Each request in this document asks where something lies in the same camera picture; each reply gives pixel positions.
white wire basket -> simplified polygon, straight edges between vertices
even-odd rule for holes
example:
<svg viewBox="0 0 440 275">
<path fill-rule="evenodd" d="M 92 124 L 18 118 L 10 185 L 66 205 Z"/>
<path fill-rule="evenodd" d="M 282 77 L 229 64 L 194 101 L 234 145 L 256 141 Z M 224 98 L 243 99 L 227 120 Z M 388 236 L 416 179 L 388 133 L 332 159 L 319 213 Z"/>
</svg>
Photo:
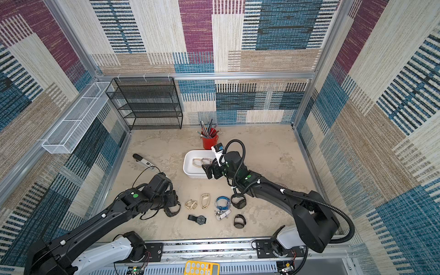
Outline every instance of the white wire basket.
<svg viewBox="0 0 440 275">
<path fill-rule="evenodd" d="M 104 92 L 110 82 L 95 82 L 72 110 L 43 142 L 43 148 L 51 154 L 71 154 L 106 104 L 108 97 Z"/>
</svg>

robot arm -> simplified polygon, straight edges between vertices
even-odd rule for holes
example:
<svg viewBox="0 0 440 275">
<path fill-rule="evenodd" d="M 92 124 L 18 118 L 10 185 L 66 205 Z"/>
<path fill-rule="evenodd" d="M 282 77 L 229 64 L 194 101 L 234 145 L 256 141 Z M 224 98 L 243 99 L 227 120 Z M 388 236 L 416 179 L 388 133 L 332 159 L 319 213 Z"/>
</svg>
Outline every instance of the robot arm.
<svg viewBox="0 0 440 275">
<path fill-rule="evenodd" d="M 124 234 L 122 238 L 108 244 L 117 246 L 119 254 L 113 255 L 107 251 L 106 256 L 100 258 L 99 252 L 105 249 L 100 247 L 88 251 L 88 254 L 81 254 L 112 229 L 139 213 L 175 206 L 177 199 L 170 179 L 164 173 L 159 173 L 148 184 L 141 184 L 119 194 L 109 207 L 71 232 L 49 243 L 39 240 L 32 244 L 28 251 L 25 275 L 86 274 L 86 271 L 93 271 L 93 264 L 96 262 L 103 266 L 106 261 L 113 263 L 126 259 L 127 256 L 140 260 L 145 254 L 144 242 L 134 232 Z M 87 262 L 78 259 L 80 255 L 86 256 Z"/>
<path fill-rule="evenodd" d="M 227 152 L 233 142 L 241 144 L 243 157 L 237 151 Z M 285 255 L 293 246 L 302 244 L 321 253 L 327 244 L 346 242 L 353 237 L 355 228 L 350 218 L 341 210 L 327 204 L 319 193 L 310 191 L 306 194 L 289 190 L 269 181 L 257 172 L 248 170 L 244 165 L 246 150 L 240 140 L 233 139 L 226 147 L 219 143 L 213 146 L 212 150 L 216 159 L 212 164 L 202 167 L 209 179 L 213 176 L 215 179 L 225 176 L 228 184 L 229 179 L 232 180 L 230 185 L 234 189 L 234 194 L 231 200 L 240 198 L 238 202 L 232 201 L 233 206 L 238 209 L 243 208 L 246 205 L 245 194 L 247 194 L 278 206 L 295 219 L 297 230 L 286 227 L 280 228 L 276 233 L 277 238 L 272 242 L 272 248 L 278 255 Z M 339 228 L 339 221 L 333 212 L 341 215 L 350 226 L 347 236 L 337 240 L 332 240 Z"/>
<path fill-rule="evenodd" d="M 242 145 L 243 157 L 236 151 L 227 152 L 232 142 Z M 240 199 L 236 203 L 232 202 L 235 207 L 241 209 L 246 205 L 247 194 L 271 202 L 295 219 L 296 227 L 281 227 L 272 236 L 271 245 L 276 254 L 286 255 L 293 246 L 304 244 L 306 251 L 310 247 L 316 252 L 322 252 L 328 243 L 346 242 L 353 237 L 354 224 L 350 218 L 341 210 L 326 204 L 318 193 L 292 191 L 248 170 L 243 163 L 246 151 L 241 141 L 234 139 L 225 148 L 219 143 L 213 146 L 213 151 L 216 153 L 216 160 L 202 167 L 209 179 L 213 176 L 216 179 L 225 176 L 228 182 L 232 179 L 230 185 L 234 189 L 234 195 L 231 199 Z M 145 256 L 144 241 L 133 231 L 107 245 L 84 251 L 112 229 L 139 213 L 150 209 L 164 209 L 167 216 L 174 216 L 176 213 L 171 213 L 169 207 L 179 204 L 177 200 L 170 179 L 164 173 L 159 173 L 148 184 L 143 183 L 120 193 L 109 207 L 71 232 L 49 243 L 39 240 L 32 244 L 24 274 L 81 275 L 127 257 L 133 261 L 141 260 Z M 332 239 L 339 228 L 333 212 L 341 215 L 350 226 L 350 232 L 341 239 Z"/>
</svg>

patterned wall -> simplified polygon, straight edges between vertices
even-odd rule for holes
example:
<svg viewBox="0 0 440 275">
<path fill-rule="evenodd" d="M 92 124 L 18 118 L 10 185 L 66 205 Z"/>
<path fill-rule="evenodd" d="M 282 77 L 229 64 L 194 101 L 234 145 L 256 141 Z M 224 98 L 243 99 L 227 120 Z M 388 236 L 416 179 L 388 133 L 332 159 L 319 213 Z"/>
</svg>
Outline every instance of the patterned wall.
<svg viewBox="0 0 440 275">
<path fill-rule="evenodd" d="M 297 128 L 365 274 L 440 274 L 439 23 L 437 0 L 355 0 Z"/>
<path fill-rule="evenodd" d="M 42 0 L 2 0 L 0 179 L 91 80 Z"/>
<path fill-rule="evenodd" d="M 60 0 L 105 74 L 314 71 L 339 0 Z"/>
<path fill-rule="evenodd" d="M 126 135 L 108 104 L 71 155 L 45 153 L 2 205 L 1 265 L 24 267 L 38 238 L 50 241 L 91 217 Z"/>
<path fill-rule="evenodd" d="M 291 123 L 308 79 L 176 81 L 183 125 Z"/>
</svg>

blue watch strap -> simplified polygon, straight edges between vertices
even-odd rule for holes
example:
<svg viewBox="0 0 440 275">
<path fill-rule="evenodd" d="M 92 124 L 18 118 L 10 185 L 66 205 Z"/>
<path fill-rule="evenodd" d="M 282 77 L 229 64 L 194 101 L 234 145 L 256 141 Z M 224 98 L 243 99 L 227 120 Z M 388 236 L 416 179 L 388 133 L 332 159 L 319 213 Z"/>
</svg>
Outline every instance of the blue watch strap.
<svg viewBox="0 0 440 275">
<path fill-rule="evenodd" d="M 217 202 L 218 202 L 219 200 L 227 200 L 227 204 L 226 204 L 226 206 L 218 206 L 218 205 L 217 205 Z M 231 206 L 231 199 L 230 199 L 230 198 L 225 197 L 225 196 L 220 196 L 220 197 L 217 198 L 217 200 L 216 200 L 216 207 L 217 207 L 219 210 L 222 210 L 222 211 L 224 211 L 224 210 L 228 210 L 230 206 Z"/>
</svg>

beige floor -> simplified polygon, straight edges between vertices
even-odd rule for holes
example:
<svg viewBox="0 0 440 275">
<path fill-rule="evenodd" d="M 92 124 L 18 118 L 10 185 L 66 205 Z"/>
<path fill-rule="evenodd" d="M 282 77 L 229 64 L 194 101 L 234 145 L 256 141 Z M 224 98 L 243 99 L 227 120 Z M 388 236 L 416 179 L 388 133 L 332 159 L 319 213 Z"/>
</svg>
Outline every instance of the beige floor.
<svg viewBox="0 0 440 275">
<path fill-rule="evenodd" d="M 203 193 L 209 193 L 211 201 L 219 196 L 230 197 L 233 192 L 226 179 L 190 179 L 183 172 L 183 159 L 190 150 L 203 149 L 202 141 L 196 134 L 197 128 L 181 130 L 136 130 L 128 152 L 114 186 L 105 205 L 109 205 L 121 191 L 130 188 L 135 178 L 144 169 L 137 164 L 132 155 L 140 154 L 157 165 L 173 182 L 179 201 L 183 205 L 187 200 L 200 201 Z M 256 171 L 267 179 L 282 183 L 288 188 L 309 192 L 315 190 L 307 166 L 304 162 L 297 141 L 289 125 L 259 125 L 222 127 L 219 142 L 226 145 L 231 139 L 239 139 L 246 146 L 245 164 L 249 170 Z M 230 146 L 228 151 L 241 153 L 238 143 Z M 148 169 L 136 184 L 148 183 L 157 173 Z M 152 219 L 142 221 L 138 217 L 112 230 L 101 241 L 111 241 L 116 234 L 136 231 L 145 240 L 174 240 L 195 238 L 256 237 L 272 235 L 282 225 L 292 225 L 294 220 L 286 212 L 262 199 L 247 196 L 247 206 L 243 209 L 231 208 L 228 219 L 217 221 L 215 206 L 211 202 L 207 209 L 200 205 L 195 210 L 182 207 L 175 217 L 167 217 L 163 210 Z M 204 215 L 207 222 L 198 225 L 187 220 L 188 214 Z M 233 217 L 242 214 L 247 225 L 244 229 L 233 226 Z"/>
</svg>

